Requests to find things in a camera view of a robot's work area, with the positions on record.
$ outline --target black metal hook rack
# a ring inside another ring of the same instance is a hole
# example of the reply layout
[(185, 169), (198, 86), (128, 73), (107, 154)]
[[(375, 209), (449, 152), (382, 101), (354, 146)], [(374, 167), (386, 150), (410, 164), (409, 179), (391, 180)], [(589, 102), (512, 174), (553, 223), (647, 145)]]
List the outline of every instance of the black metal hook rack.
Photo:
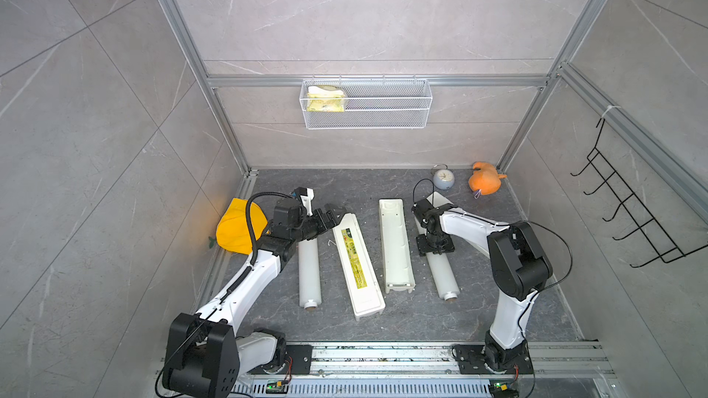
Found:
[[(583, 193), (584, 193), (585, 195), (593, 195), (593, 194), (594, 194), (595, 192), (597, 192), (601, 187), (607, 185), (607, 187), (608, 187), (608, 188), (612, 191), (612, 193), (615, 195), (615, 198), (617, 199), (617, 201), (619, 201), (619, 205), (617, 205), (617, 208), (615, 209), (615, 213), (612, 215), (612, 217), (610, 217), (610, 218), (605, 218), (605, 217), (603, 217), (603, 220), (606, 221), (606, 222), (610, 222), (610, 221), (614, 220), (615, 217), (617, 216), (617, 213), (620, 211), (620, 208), (624, 208), (624, 210), (627, 212), (627, 214), (629, 215), (629, 217), (632, 218), (632, 221), (634, 222), (634, 225), (636, 226), (632, 231), (630, 231), (629, 233), (625, 234), (623, 237), (619, 237), (619, 238), (613, 237), (612, 239), (615, 240), (615, 241), (620, 241), (620, 240), (624, 240), (625, 238), (629, 237), (630, 235), (632, 235), (632, 234), (634, 234), (634, 233), (636, 233), (636, 232), (641, 232), (642, 235), (644, 236), (644, 238), (646, 238), (646, 241), (649, 242), (649, 245), (651, 246), (651, 249), (653, 249), (653, 251), (656, 253), (656, 256), (655, 256), (654, 258), (650, 259), (649, 261), (646, 261), (646, 262), (644, 262), (644, 263), (642, 263), (642, 264), (639, 264), (639, 265), (630, 264), (630, 266), (633, 267), (633, 268), (641, 268), (642, 266), (646, 266), (647, 264), (651, 263), (652, 261), (655, 261), (655, 260), (658, 260), (658, 259), (661, 259), (661, 261), (663, 261), (664, 263), (670, 263), (671, 261), (676, 261), (676, 260), (681, 259), (681, 258), (683, 258), (683, 257), (685, 257), (685, 256), (689, 256), (690, 254), (693, 254), (694, 252), (698, 252), (698, 251), (700, 251), (701, 249), (707, 248), (707, 247), (708, 247), (708, 243), (706, 243), (705, 245), (703, 245), (703, 246), (701, 246), (701, 247), (699, 247), (699, 248), (697, 248), (697, 249), (694, 249), (693, 251), (684, 252), (684, 251), (676, 244), (676, 242), (673, 240), (673, 238), (672, 238), (672, 237), (668, 234), (668, 232), (666, 232), (666, 230), (663, 228), (663, 226), (661, 225), (661, 223), (659, 223), (659, 221), (656, 219), (656, 217), (654, 217), (654, 215), (651, 213), (651, 211), (649, 210), (649, 208), (646, 207), (646, 205), (644, 204), (644, 202), (642, 201), (642, 199), (640, 199), (640, 198), (636, 195), (636, 193), (634, 192), (634, 190), (632, 189), (632, 187), (631, 187), (629, 184), (627, 184), (627, 182), (624, 180), (624, 177), (622, 177), (622, 176), (620, 175), (620, 173), (617, 172), (617, 170), (615, 169), (615, 167), (612, 165), (612, 163), (610, 163), (609, 160), (607, 160), (607, 158), (605, 157), (605, 155), (603, 155), (603, 154), (600, 152), (600, 150), (597, 149), (597, 143), (600, 141), (600, 136), (602, 135), (602, 133), (603, 133), (603, 128), (605, 127), (605, 120), (602, 119), (602, 118), (600, 118), (600, 120), (598, 120), (597, 125), (596, 125), (595, 127), (597, 128), (598, 126), (600, 127), (600, 130), (597, 132), (597, 138), (596, 138), (596, 140), (595, 140), (595, 145), (593, 146), (593, 149), (589, 152), (589, 154), (588, 154), (588, 156), (587, 156), (588, 164), (586, 164), (585, 167), (584, 167), (583, 169), (581, 169), (579, 173), (573, 174), (573, 173), (571, 172), (571, 175), (572, 175), (573, 177), (577, 177), (577, 176), (579, 176), (580, 174), (582, 174), (585, 170), (587, 170), (589, 167), (592, 167), (592, 168), (597, 172), (597, 174), (600, 175), (600, 177), (602, 177), (603, 182), (602, 182), (597, 188), (595, 188), (593, 191), (591, 191), (591, 192), (583, 191)], [(608, 176), (605, 177), (605, 176), (603, 175), (603, 173), (601, 173), (600, 170), (597, 168), (597, 166), (595, 165), (594, 161), (595, 161), (598, 157), (599, 157), (599, 158), (602, 158), (603, 160), (605, 160), (605, 163), (607, 164), (607, 166), (612, 170), (612, 172), (610, 173), (610, 175), (608, 175)], [(627, 189), (628, 189), (629, 192), (630, 192), (630, 194), (629, 194), (627, 197), (624, 197), (624, 199), (621, 198), (621, 197), (617, 194), (617, 191), (615, 190), (615, 188), (613, 188), (612, 185), (610, 184), (610, 178), (612, 178), (612, 177), (615, 176), (615, 175), (616, 175), (617, 177), (619, 177), (620, 180), (622, 180), (622, 183), (624, 184), (624, 186), (627, 187)], [(643, 222), (641, 225), (640, 225), (639, 222), (636, 220), (636, 218), (635, 218), (635, 216), (632, 214), (632, 212), (629, 211), (629, 208), (627, 208), (627, 206), (625, 205), (625, 203), (628, 202), (632, 197), (635, 198), (636, 201), (638, 201), (640, 205), (642, 205), (642, 208), (643, 208), (643, 209), (646, 211), (646, 213), (649, 215), (649, 220), (647, 220), (646, 222)], [(668, 241), (671, 243), (671, 248), (670, 248), (668, 251), (660, 252), (660, 251), (656, 248), (656, 245), (655, 245), (655, 244), (651, 241), (651, 239), (649, 238), (649, 235), (646, 234), (646, 231), (645, 231), (643, 228), (644, 228), (645, 226), (650, 225), (651, 223), (654, 223), (654, 224), (656, 224), (657, 226), (659, 226), (659, 229), (661, 230), (661, 232), (666, 235), (666, 238), (667, 238)], [(670, 252), (673, 252), (673, 251), (678, 251), (678, 252), (680, 253), (680, 255), (674, 256), (674, 257), (667, 257), (667, 255), (668, 255)]]

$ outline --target yellow food package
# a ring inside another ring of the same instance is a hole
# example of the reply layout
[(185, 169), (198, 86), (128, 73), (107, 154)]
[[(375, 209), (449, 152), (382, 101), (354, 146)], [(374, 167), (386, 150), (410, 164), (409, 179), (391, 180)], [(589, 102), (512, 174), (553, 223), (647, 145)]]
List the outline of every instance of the yellow food package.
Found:
[(307, 97), (310, 99), (307, 105), (310, 112), (344, 112), (346, 94), (334, 86), (310, 86)]
[[(260, 206), (251, 203), (251, 221), (256, 240), (268, 225)], [(249, 228), (246, 225), (246, 200), (233, 199), (217, 226), (217, 243), (227, 251), (250, 254), (253, 250)]]
[(317, 99), (310, 100), (307, 110), (310, 112), (344, 112), (344, 105), (342, 99)]

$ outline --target white alarm clock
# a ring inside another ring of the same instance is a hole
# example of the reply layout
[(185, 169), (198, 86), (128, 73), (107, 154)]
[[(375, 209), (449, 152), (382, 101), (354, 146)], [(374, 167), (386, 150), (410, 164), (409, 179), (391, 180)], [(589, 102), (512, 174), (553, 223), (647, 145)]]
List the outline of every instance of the white alarm clock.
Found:
[[(438, 166), (445, 166), (444, 170), (437, 170)], [(447, 164), (433, 167), (430, 172), (433, 174), (433, 184), (436, 188), (446, 191), (455, 184), (455, 175), (447, 169)]]

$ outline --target sticker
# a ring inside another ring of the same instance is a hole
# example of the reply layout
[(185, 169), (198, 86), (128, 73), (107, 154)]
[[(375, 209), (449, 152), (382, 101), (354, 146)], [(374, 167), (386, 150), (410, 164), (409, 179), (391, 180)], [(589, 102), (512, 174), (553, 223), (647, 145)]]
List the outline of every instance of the sticker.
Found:
[(344, 247), (347, 249), (347, 254), (349, 255), (349, 263), (352, 265), (356, 288), (361, 289), (362, 287), (366, 287), (366, 278), (364, 277), (364, 270), (361, 269), (359, 255), (356, 253), (356, 245), (354, 245), (352, 231), (349, 228), (342, 229), (342, 237), (344, 238)]

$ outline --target white wire basket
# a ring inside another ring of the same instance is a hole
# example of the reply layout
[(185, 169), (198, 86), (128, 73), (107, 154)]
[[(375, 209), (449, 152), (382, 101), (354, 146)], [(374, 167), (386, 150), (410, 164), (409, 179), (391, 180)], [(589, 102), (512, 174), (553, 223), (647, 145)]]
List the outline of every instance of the white wire basket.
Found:
[[(308, 111), (315, 99), (309, 86), (332, 85), (344, 91), (344, 112)], [(300, 107), (307, 129), (425, 128), (433, 95), (424, 79), (303, 80)]]

